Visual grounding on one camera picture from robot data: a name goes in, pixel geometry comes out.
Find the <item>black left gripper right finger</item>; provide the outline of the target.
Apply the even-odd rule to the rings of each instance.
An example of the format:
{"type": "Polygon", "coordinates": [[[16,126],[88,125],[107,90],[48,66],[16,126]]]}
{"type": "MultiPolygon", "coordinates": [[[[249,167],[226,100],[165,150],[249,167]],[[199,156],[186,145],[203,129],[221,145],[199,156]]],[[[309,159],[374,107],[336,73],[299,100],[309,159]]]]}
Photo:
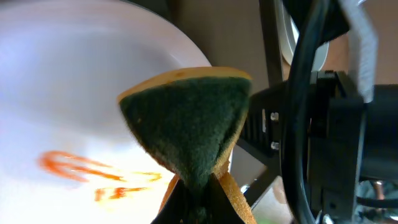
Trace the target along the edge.
{"type": "Polygon", "coordinates": [[[210,224],[244,224],[214,174],[206,185],[206,209],[210,224]]]}

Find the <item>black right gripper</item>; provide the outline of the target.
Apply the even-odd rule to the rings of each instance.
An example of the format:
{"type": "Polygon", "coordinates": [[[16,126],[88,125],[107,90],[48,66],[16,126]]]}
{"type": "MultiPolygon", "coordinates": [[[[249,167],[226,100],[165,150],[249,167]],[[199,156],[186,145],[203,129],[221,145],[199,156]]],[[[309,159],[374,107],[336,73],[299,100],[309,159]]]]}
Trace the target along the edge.
{"type": "Polygon", "coordinates": [[[269,168],[246,191],[250,205],[276,177],[297,223],[352,222],[366,129],[366,106],[343,72],[315,72],[307,100],[287,111],[287,83],[251,97],[238,145],[269,168]]]}

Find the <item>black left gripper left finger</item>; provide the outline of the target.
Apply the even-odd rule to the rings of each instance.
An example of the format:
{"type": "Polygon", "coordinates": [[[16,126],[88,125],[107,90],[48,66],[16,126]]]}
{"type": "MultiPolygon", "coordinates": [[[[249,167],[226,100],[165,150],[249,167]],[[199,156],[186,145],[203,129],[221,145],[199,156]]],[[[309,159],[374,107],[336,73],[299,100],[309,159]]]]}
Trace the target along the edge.
{"type": "Polygon", "coordinates": [[[188,223],[192,196],[182,180],[175,184],[163,209],[151,224],[185,224],[188,223]]]}

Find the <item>yellow green sponge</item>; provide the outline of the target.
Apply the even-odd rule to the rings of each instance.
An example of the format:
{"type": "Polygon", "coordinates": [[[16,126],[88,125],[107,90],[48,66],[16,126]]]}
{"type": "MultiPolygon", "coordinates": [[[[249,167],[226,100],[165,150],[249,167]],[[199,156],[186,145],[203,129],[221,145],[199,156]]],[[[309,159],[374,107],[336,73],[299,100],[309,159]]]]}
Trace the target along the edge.
{"type": "Polygon", "coordinates": [[[188,223],[208,223],[206,185],[214,174],[243,222],[254,223],[250,206],[228,172],[250,91],[251,77],[244,71],[195,67],[162,73],[118,96],[138,143],[174,174],[159,213],[182,180],[192,196],[188,223]]]}

